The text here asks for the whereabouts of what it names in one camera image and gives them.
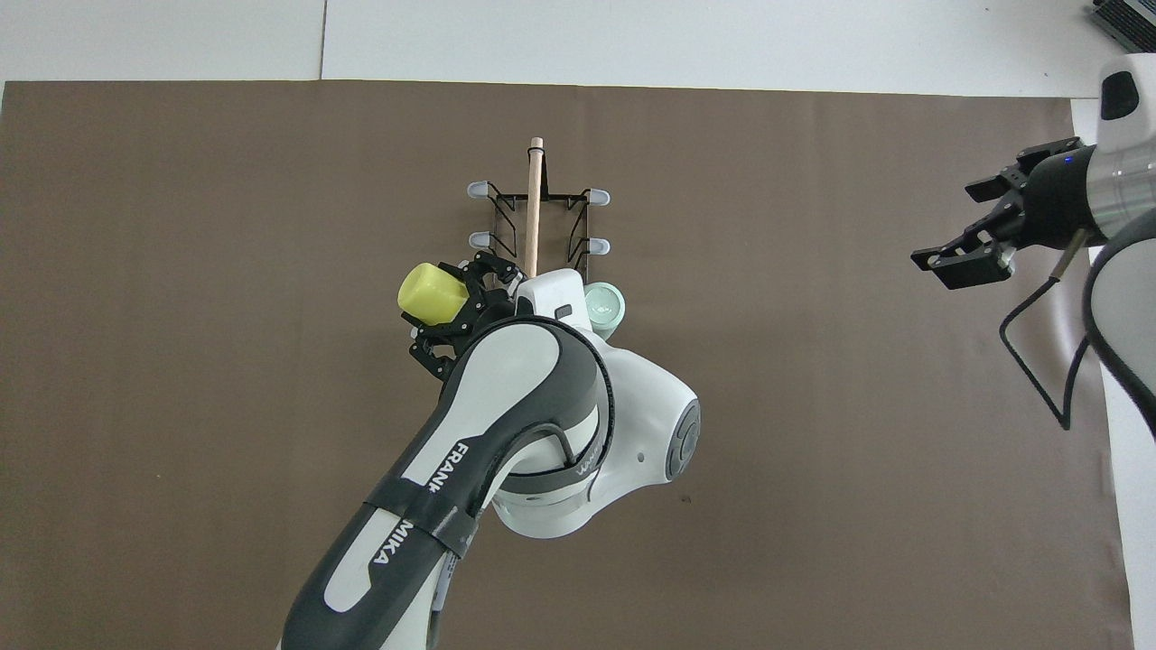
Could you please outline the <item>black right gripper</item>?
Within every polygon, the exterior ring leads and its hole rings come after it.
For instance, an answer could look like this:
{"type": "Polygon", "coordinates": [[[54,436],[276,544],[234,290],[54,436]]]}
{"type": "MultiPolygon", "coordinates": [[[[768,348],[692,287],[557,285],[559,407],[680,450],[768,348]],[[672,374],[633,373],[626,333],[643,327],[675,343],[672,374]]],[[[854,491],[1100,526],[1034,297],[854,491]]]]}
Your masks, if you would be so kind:
{"type": "Polygon", "coordinates": [[[1022,193],[1023,210],[1018,204],[998,204],[944,246],[917,248],[909,259],[956,291],[1009,279],[1020,234],[1022,248],[1062,250],[1083,229],[1085,246],[1103,246],[1106,235],[1087,204],[1087,169],[1094,152],[1095,145],[1083,143],[1081,136],[1021,149],[996,173],[968,182],[965,192],[977,204],[1022,193]]]}

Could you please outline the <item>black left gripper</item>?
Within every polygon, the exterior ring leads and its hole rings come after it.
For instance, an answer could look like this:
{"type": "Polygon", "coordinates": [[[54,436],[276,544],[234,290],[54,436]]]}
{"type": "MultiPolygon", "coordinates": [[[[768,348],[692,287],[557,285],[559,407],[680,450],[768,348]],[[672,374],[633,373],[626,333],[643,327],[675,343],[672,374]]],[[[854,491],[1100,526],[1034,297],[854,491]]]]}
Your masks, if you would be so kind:
{"type": "Polygon", "coordinates": [[[474,254],[458,265],[438,263],[438,268],[466,285],[465,320],[428,325],[410,320],[412,359],[437,381],[446,381],[476,334],[492,322],[504,320],[516,313],[516,300],[509,288],[523,281],[523,271],[516,263],[496,254],[474,254]]]}

